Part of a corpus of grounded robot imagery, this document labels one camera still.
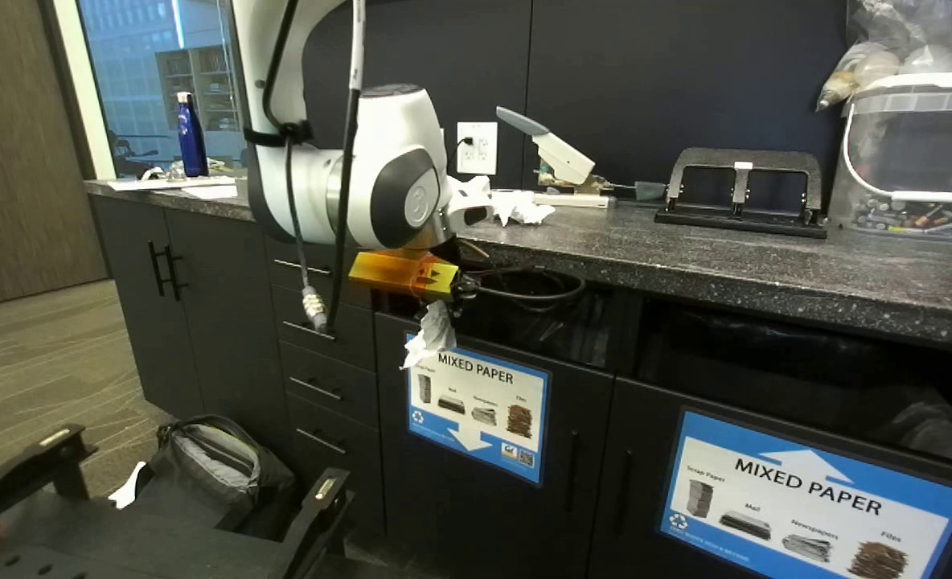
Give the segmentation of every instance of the wall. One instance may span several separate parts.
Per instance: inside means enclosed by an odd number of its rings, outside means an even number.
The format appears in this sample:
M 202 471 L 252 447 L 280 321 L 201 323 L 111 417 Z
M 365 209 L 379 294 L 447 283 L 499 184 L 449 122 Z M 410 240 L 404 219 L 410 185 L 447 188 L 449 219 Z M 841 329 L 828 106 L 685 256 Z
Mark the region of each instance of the wall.
M 847 47 L 836 0 L 372 0 L 368 81 L 416 81 L 455 122 L 522 108 L 610 179 L 668 179 L 682 149 L 816 155 L 832 179 L 841 115 L 814 95 Z M 342 142 L 349 9 L 310 47 L 310 104 Z M 499 184 L 530 185 L 524 135 L 501 126 Z
M 0 4 L 0 303 L 103 279 L 39 4 Z

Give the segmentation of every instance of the yellow object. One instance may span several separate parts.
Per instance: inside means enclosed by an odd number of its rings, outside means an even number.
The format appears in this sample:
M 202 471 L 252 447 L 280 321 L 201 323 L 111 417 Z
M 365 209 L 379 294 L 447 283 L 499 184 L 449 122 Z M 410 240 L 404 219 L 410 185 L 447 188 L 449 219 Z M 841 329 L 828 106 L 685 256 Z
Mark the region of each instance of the yellow object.
M 431 251 L 356 251 L 350 279 L 387 293 L 449 300 L 458 263 Z

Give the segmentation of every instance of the black wall panel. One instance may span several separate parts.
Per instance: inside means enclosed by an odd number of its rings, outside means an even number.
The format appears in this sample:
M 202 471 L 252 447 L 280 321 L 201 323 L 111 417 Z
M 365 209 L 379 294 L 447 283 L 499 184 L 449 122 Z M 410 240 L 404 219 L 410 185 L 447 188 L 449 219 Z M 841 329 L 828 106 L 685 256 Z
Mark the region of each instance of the black wall panel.
M 429 85 L 455 171 L 458 122 L 494 120 L 494 106 L 524 108 L 529 42 L 530 0 L 369 0 L 368 82 Z M 342 144 L 349 6 L 321 21 L 305 67 L 320 137 Z M 499 135 L 499 173 L 517 179 L 529 137 Z
M 610 179 L 668 179 L 682 149 L 810 150 L 832 179 L 841 115 L 814 95 L 847 47 L 841 0 L 372 0 L 368 81 L 433 93 L 455 122 L 522 108 Z M 342 137 L 349 9 L 313 42 L 310 98 Z M 530 185 L 537 155 L 501 126 L 494 184 Z

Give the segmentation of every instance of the black cabinet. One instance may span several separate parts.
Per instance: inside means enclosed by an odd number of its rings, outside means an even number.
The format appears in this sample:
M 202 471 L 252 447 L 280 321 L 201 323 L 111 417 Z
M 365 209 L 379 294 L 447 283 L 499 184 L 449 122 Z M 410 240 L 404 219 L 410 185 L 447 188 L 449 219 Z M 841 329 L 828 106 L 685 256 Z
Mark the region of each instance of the black cabinet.
M 145 397 L 172 416 L 202 411 L 164 209 L 96 198 L 92 215 Z
M 310 283 L 330 305 L 336 251 L 305 243 Z M 383 454 L 372 372 L 372 305 L 365 285 L 342 285 L 329 330 L 304 315 L 304 263 L 293 243 L 267 240 L 275 329 L 282 363 L 282 439 L 290 465 L 314 479 L 326 465 L 350 469 L 350 523 L 383 535 Z
M 265 239 L 252 220 L 92 198 L 145 397 L 183 417 L 226 411 L 282 431 Z
M 657 389 L 646 383 L 618 380 L 610 431 L 605 449 L 605 479 L 597 502 L 597 528 L 592 550 L 592 575 L 752 575 L 727 559 L 696 550 L 663 535 L 663 512 L 668 498 L 668 471 L 685 411 L 717 416 L 729 423 L 765 431 L 816 449 L 832 449 L 894 471 L 952 484 L 952 462 L 866 442 L 832 431 L 805 427 L 802 421 L 780 421 L 759 411 L 717 404 L 707 397 Z M 932 575 L 952 575 L 952 542 Z
M 584 575 L 610 380 L 480 339 L 462 347 L 549 372 L 544 479 L 524 483 L 410 434 L 404 330 L 376 315 L 387 536 L 447 575 Z

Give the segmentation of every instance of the floor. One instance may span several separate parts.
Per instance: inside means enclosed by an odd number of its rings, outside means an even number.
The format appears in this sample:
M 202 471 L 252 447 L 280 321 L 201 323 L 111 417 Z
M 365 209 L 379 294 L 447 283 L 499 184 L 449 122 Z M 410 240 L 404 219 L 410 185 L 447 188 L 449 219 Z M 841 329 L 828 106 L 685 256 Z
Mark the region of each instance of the floor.
M 57 423 L 84 423 L 91 496 L 150 457 L 166 416 L 142 397 L 116 285 L 91 283 L 0 305 L 0 462 Z

